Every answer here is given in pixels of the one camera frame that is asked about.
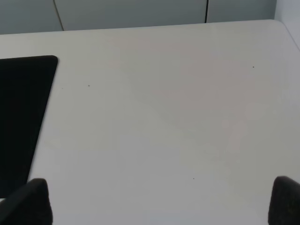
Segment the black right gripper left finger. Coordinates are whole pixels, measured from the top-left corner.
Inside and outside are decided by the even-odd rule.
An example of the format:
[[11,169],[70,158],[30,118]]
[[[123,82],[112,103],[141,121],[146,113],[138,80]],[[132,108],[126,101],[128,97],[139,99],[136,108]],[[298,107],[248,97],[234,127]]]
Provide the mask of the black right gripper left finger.
[[53,211],[45,179],[35,178],[0,202],[2,225],[51,225]]

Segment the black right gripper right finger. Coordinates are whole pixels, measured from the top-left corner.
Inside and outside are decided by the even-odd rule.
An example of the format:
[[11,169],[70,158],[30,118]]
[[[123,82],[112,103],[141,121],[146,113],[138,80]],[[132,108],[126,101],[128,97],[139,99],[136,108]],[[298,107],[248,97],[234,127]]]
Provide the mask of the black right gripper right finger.
[[287,176],[274,180],[268,224],[300,225],[300,184]]

